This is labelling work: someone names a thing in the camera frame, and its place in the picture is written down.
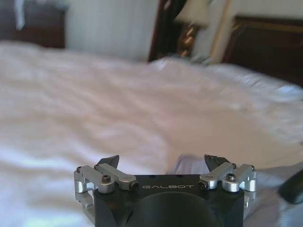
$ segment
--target white duvet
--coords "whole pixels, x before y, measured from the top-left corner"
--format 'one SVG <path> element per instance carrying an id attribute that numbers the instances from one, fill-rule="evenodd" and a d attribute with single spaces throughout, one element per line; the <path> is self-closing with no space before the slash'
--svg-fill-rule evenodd
<path id="1" fill-rule="evenodd" d="M 302 161 L 303 91 L 219 71 L 0 42 L 1 226 L 91 226 L 73 171 L 115 154 L 130 174 L 164 174 L 181 154 Z"/>

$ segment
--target screw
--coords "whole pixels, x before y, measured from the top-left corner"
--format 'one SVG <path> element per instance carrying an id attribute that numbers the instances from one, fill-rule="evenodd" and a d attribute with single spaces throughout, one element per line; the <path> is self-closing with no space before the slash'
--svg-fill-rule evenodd
<path id="1" fill-rule="evenodd" d="M 136 190 L 138 189 L 139 187 L 139 183 L 137 181 L 132 181 L 130 184 L 129 184 L 129 189 L 132 191 L 132 190 Z"/>
<path id="2" fill-rule="evenodd" d="M 202 190 L 208 189 L 208 183 L 206 181 L 199 181 L 198 185 Z"/>
<path id="3" fill-rule="evenodd" d="M 226 179 L 228 181 L 235 181 L 236 180 L 236 175 L 235 174 L 227 174 Z"/>
<path id="4" fill-rule="evenodd" d="M 102 181 L 102 183 L 109 183 L 110 182 L 110 175 L 102 175 L 102 177 L 101 177 L 101 181 Z"/>

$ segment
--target logo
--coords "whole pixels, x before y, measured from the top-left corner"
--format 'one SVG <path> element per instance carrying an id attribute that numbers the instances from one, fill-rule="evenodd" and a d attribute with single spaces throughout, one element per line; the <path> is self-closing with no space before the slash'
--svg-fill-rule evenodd
<path id="1" fill-rule="evenodd" d="M 176 188 L 179 188 L 179 189 L 183 189 L 183 188 L 190 188 L 192 189 L 194 187 L 194 185 L 168 185 L 168 186 L 163 186 L 163 185 L 154 185 L 154 186 L 150 186 L 150 185 L 145 185 L 145 186 L 142 186 L 143 189 L 160 189 L 160 188 L 163 188 L 163 189 L 176 189 Z"/>

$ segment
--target silver metal linkage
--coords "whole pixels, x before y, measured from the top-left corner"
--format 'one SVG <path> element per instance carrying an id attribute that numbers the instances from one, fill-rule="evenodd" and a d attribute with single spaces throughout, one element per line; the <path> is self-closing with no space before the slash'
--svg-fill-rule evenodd
<path id="1" fill-rule="evenodd" d="M 225 162 L 209 174 L 200 175 L 199 185 L 204 190 L 211 190 L 215 189 L 221 180 L 225 191 L 238 192 L 240 188 L 244 190 L 243 219 L 245 219 L 250 210 L 250 203 L 257 195 L 257 171 L 247 164 L 234 170 L 231 163 Z"/>
<path id="2" fill-rule="evenodd" d="M 125 174 L 116 168 L 103 163 L 78 167 L 74 172 L 75 198 L 82 204 L 84 214 L 95 224 L 95 207 L 93 198 L 88 191 L 96 190 L 100 193 L 111 193 L 116 189 L 116 184 L 122 190 L 134 190 L 138 187 L 134 175 Z"/>
<path id="3" fill-rule="evenodd" d="M 227 173 L 231 173 L 232 171 L 233 165 L 229 162 L 225 162 L 211 171 L 209 174 L 200 175 L 200 187 L 204 188 L 205 190 L 215 189 L 218 181 L 222 180 Z"/>

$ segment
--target wall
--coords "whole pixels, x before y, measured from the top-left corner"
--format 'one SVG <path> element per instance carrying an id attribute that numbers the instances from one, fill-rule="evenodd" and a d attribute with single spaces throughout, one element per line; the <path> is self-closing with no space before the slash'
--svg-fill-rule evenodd
<path id="1" fill-rule="evenodd" d="M 213 0 L 209 12 L 209 28 L 199 32 L 193 54 L 212 55 L 211 62 L 219 63 L 230 37 L 234 15 L 303 18 L 303 0 Z M 214 42 L 220 24 L 220 32 Z"/>
<path id="2" fill-rule="evenodd" d="M 67 48 L 147 60 L 159 0 L 67 1 Z"/>

